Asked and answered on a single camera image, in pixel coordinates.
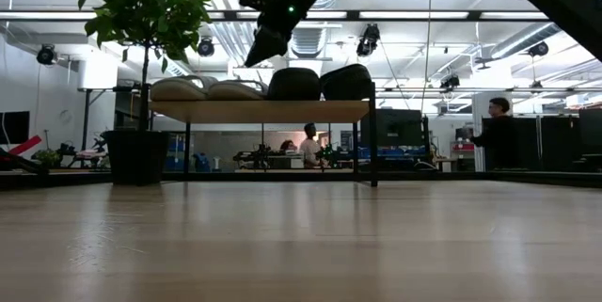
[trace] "red object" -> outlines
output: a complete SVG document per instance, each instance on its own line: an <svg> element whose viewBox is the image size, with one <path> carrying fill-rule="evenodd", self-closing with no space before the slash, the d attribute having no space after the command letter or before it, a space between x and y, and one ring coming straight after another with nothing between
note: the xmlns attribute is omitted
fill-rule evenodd
<svg viewBox="0 0 602 302"><path fill-rule="evenodd" d="M26 140L24 143L20 144L19 146L11 149L10 151L8 151L8 153L12 155L21 155L22 153L36 147L40 142L41 138L35 135L30 139ZM8 159L6 157L0 157L0 161L8 161Z"/></svg>
<svg viewBox="0 0 602 302"><path fill-rule="evenodd" d="M452 151L474 151L474 143L454 143L451 145Z"/></svg>

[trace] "black plant pot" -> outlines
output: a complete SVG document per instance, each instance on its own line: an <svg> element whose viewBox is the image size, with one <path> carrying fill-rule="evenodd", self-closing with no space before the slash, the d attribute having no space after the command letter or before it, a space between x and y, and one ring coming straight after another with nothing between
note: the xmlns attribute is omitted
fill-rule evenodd
<svg viewBox="0 0 602 302"><path fill-rule="evenodd" d="M159 183L166 161L169 134L111 131L104 133L114 184Z"/></svg>

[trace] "potted plant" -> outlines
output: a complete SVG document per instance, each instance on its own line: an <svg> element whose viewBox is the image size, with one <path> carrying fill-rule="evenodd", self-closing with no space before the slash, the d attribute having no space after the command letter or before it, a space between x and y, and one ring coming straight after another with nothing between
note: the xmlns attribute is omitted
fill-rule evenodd
<svg viewBox="0 0 602 302"><path fill-rule="evenodd" d="M50 149L36 151L31 159L38 160L46 168L60 167L60 155L58 152Z"/></svg>
<svg viewBox="0 0 602 302"><path fill-rule="evenodd" d="M197 50L198 29L210 21L207 2L211 0L102 0L94 8L96 18L86 23L88 36L96 34L99 45L115 41L123 46L122 60L128 59L131 47L144 49L142 89L137 132L105 132L113 182L149 184L161 180L166 159L168 134L148 131L149 85L147 76L151 51L162 61L188 62L185 49ZM86 0L79 0L81 9Z"/></svg>

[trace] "wooden floor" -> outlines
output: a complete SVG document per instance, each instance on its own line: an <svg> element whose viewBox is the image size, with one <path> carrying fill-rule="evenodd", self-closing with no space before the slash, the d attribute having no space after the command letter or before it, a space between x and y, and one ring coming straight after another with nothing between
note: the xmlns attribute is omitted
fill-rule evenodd
<svg viewBox="0 0 602 302"><path fill-rule="evenodd" d="M602 301L602 192L169 183L0 193L0 300Z"/></svg>

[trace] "monitor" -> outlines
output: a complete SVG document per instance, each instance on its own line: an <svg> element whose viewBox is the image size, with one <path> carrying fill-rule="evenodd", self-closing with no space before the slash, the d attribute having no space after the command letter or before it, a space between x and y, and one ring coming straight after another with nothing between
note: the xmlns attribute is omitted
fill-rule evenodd
<svg viewBox="0 0 602 302"><path fill-rule="evenodd" d="M29 112L0 113L0 123L4 120L4 129L0 126L0 144L22 144L29 139Z"/></svg>
<svg viewBox="0 0 602 302"><path fill-rule="evenodd" d="M361 120L361 144L370 145L370 117ZM376 109L376 144L385 146L424 146L422 116L419 110Z"/></svg>

